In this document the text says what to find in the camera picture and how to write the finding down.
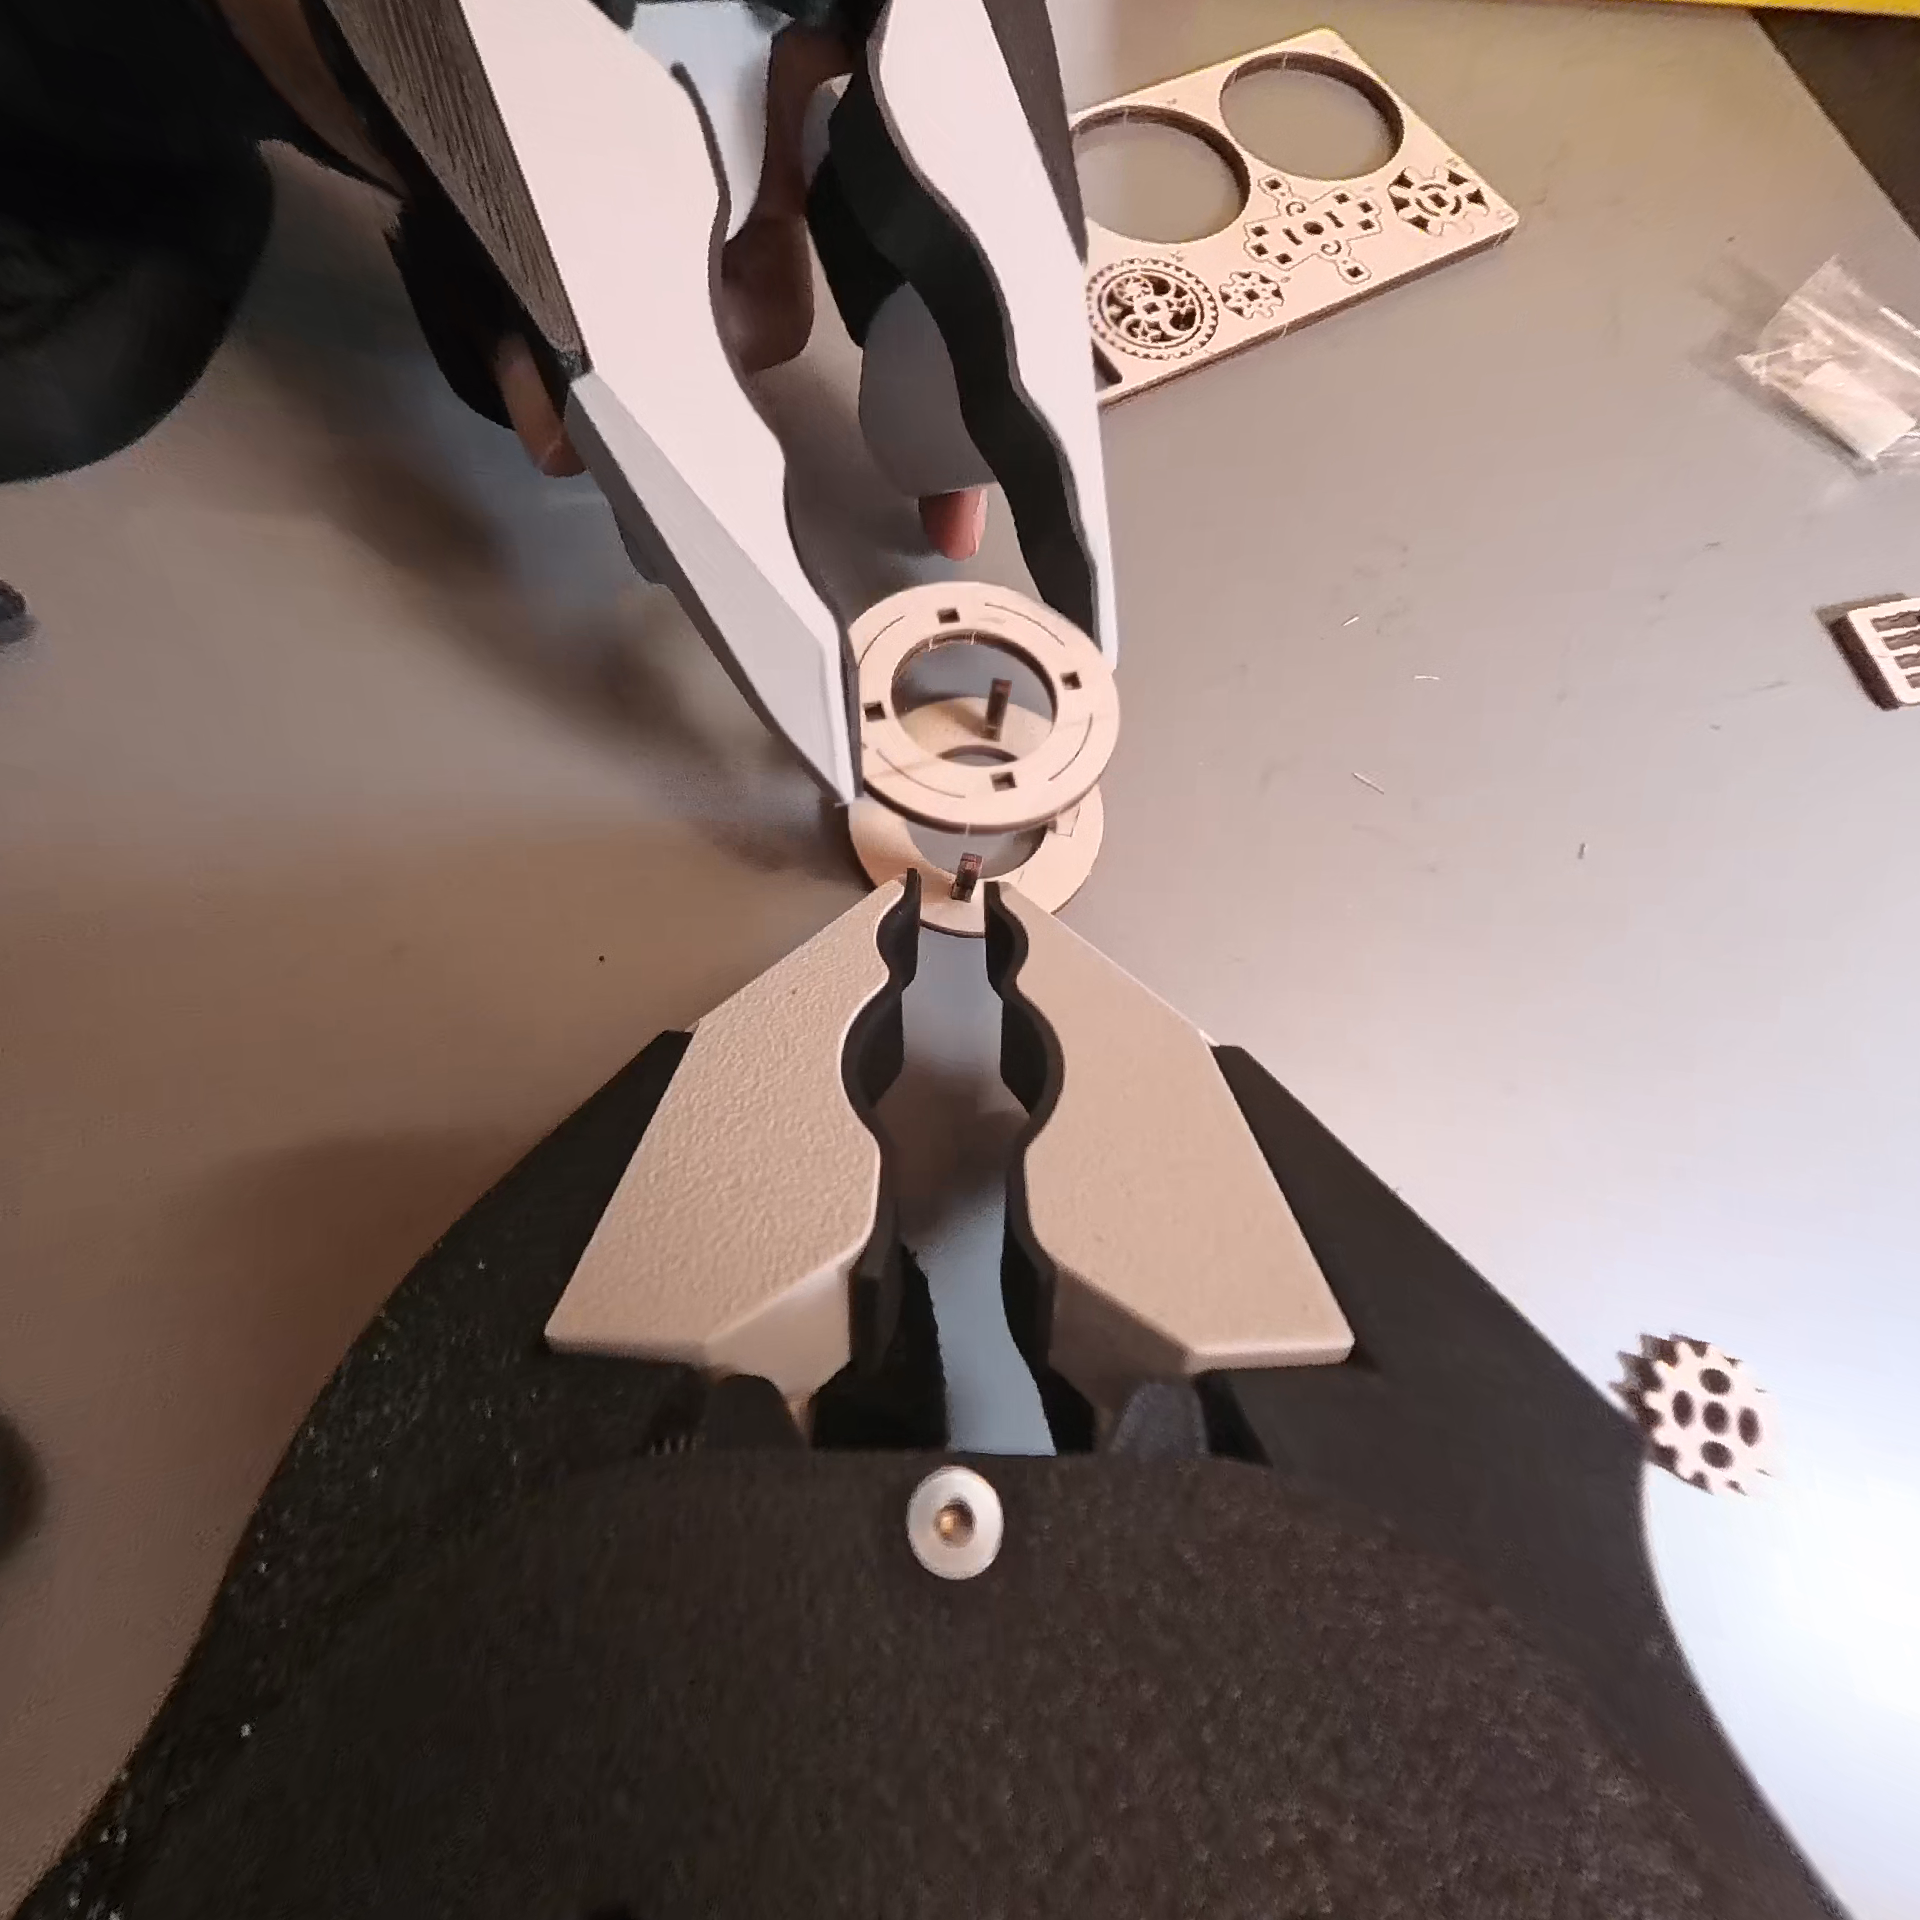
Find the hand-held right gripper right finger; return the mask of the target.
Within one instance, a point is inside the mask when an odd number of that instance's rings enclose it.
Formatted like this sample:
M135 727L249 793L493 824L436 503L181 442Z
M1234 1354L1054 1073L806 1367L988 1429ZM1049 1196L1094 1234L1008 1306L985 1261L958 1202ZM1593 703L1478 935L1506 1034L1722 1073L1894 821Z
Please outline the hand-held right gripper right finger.
M1022 1110L999 1290L1055 1449L1140 1391L1346 1362L1356 1335L1214 1041L1008 879L983 895Z

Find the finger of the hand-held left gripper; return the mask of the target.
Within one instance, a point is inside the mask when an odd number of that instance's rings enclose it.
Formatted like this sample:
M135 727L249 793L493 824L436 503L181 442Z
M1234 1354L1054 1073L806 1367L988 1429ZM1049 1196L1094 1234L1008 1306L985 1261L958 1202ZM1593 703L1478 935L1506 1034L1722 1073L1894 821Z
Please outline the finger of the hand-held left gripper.
M1118 657L1088 225L1041 5L834 5L818 257L857 418L912 497L997 487L1039 598Z
M582 333L570 442L636 566L853 802L848 641L801 565L781 442L714 316L728 150L697 74L588 1L463 5L463 18Z

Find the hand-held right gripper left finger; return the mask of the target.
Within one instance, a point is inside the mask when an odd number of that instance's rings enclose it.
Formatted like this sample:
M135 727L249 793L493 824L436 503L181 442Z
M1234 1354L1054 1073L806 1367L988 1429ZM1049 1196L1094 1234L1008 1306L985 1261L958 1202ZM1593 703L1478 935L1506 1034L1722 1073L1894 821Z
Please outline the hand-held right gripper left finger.
M876 1127L919 946L920 882L887 879L680 1034L550 1350L766 1380L825 1445L922 1441L922 1274Z

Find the grey desk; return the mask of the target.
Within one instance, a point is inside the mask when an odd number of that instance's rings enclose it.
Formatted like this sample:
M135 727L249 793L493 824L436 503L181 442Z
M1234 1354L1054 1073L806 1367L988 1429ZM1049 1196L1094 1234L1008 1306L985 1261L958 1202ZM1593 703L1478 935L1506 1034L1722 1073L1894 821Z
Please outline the grey desk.
M1735 367L1914 238L1757 23L1054 5L1071 106L1340 31L1520 231L1106 418L1121 734L1066 918L1609 1388L1719 1342L1777 1477L1657 1477L1674 1626L1817 1872L1914 1916L1914 713L1826 608L1914 472ZM142 1736L406 1268L854 895L588 487L449 397L277 157L199 386L4 488L4 1909Z

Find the person's left hand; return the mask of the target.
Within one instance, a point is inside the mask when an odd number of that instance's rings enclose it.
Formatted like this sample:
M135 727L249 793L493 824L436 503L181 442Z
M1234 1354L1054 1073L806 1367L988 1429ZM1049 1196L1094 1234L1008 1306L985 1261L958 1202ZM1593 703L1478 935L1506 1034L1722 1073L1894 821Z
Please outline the person's left hand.
M801 117L812 94L845 74L848 39L806 21L775 31L759 192L722 252L718 320L737 362L759 373L799 353L813 321L804 222ZM463 217L438 192L414 184L390 252L428 348L470 408L506 424L544 476L568 477L584 462L568 440L557 388L546 382L533 321Z

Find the laser-cut wooden parts sheet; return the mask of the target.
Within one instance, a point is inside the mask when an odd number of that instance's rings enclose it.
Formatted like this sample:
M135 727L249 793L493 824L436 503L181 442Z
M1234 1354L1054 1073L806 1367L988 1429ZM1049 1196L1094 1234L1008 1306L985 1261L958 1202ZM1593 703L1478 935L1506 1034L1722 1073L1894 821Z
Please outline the laser-cut wooden parts sheet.
M1234 81L1266 70L1358 92L1393 138L1385 164L1318 178L1257 157L1231 133L1225 98ZM1225 161L1239 207L1180 241L1088 217L1085 304L1103 408L1500 246L1520 225L1482 174L1327 26L1140 86L1070 120L1073 134L1113 125L1197 138Z

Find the small wooden gear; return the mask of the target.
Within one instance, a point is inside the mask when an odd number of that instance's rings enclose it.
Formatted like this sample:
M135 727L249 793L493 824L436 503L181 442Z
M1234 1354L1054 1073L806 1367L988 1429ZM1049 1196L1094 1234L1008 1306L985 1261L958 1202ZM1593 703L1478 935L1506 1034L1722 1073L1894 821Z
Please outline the small wooden gear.
M1666 1473L1711 1497L1759 1497L1774 1481L1777 1408L1752 1368L1690 1335L1638 1335L1615 1394Z

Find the clear plastic bag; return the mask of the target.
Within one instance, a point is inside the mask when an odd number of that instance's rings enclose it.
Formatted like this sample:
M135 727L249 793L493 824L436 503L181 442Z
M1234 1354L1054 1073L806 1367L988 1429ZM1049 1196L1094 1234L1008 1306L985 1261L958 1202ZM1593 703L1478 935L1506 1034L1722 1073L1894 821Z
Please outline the clear plastic bag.
M1735 366L1857 469L1918 466L1918 324L1838 255L1783 301Z

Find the small slotted wooden piece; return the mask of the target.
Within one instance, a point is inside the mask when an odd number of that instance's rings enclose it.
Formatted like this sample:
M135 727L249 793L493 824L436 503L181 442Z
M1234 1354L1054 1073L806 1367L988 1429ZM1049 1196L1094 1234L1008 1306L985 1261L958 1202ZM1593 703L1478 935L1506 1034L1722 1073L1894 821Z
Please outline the small slotted wooden piece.
M1824 614L1839 653L1862 693L1885 711L1914 708L1918 693L1918 597L1833 608Z

